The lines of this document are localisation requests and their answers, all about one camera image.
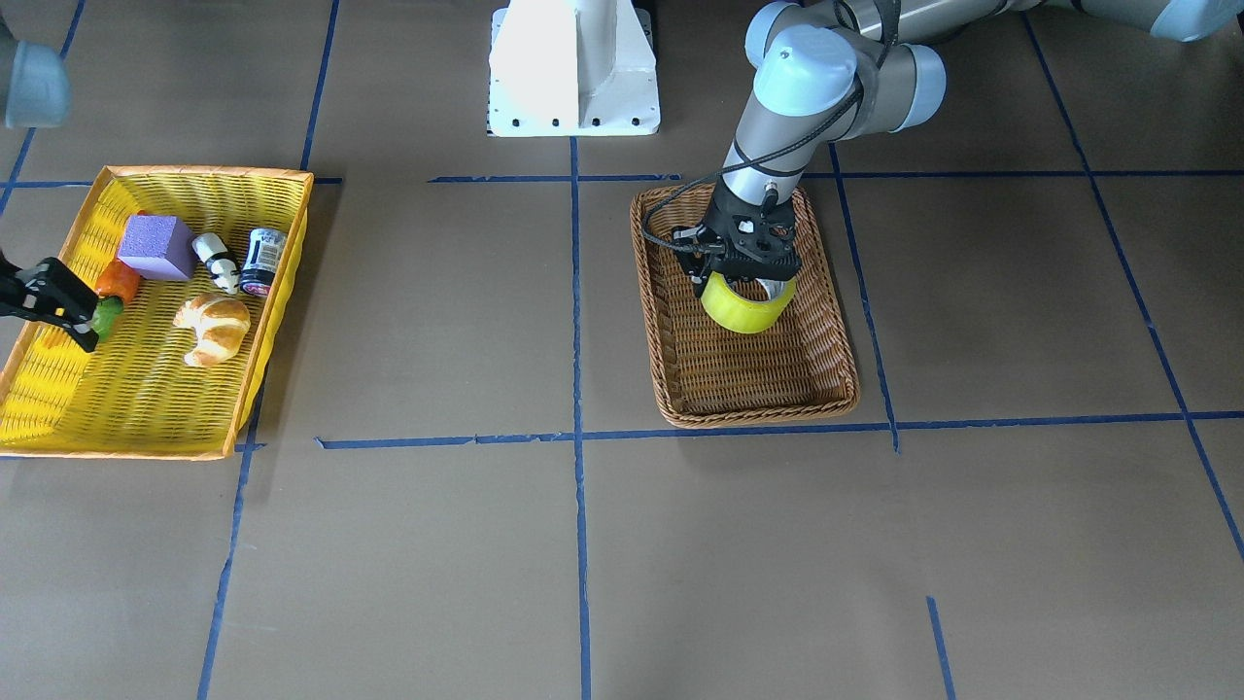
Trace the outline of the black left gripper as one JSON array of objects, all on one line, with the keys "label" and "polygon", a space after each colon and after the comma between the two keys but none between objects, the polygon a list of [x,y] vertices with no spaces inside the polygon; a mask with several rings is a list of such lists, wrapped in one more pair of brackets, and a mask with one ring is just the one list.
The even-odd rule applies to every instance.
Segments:
[{"label": "black left gripper", "polygon": [[792,198],[768,193],[760,204],[736,196],[725,185],[712,190],[702,225],[707,231],[704,270],[692,274],[695,298],[702,298],[712,275],[725,279],[791,282],[802,267],[796,251]]}]

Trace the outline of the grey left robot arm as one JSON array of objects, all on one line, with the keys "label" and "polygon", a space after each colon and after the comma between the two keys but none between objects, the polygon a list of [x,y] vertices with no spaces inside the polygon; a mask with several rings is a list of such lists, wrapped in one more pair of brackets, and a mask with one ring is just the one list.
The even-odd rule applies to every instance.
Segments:
[{"label": "grey left robot arm", "polygon": [[743,41],[753,90],[707,214],[673,235],[698,292],[758,282],[770,298],[781,296],[802,265],[792,196],[817,145],[927,123],[948,85],[933,41],[1030,9],[1031,1],[765,5]]}]

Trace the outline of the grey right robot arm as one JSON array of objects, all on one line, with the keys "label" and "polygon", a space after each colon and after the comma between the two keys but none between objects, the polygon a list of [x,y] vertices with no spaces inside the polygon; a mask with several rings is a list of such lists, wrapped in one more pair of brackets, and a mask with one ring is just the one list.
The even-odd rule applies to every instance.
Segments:
[{"label": "grey right robot arm", "polygon": [[[2,126],[44,128],[63,123],[71,92],[63,58],[44,44],[30,44],[2,26]],[[57,257],[21,267],[1,259],[1,315],[49,325],[93,353],[97,295]]]}]

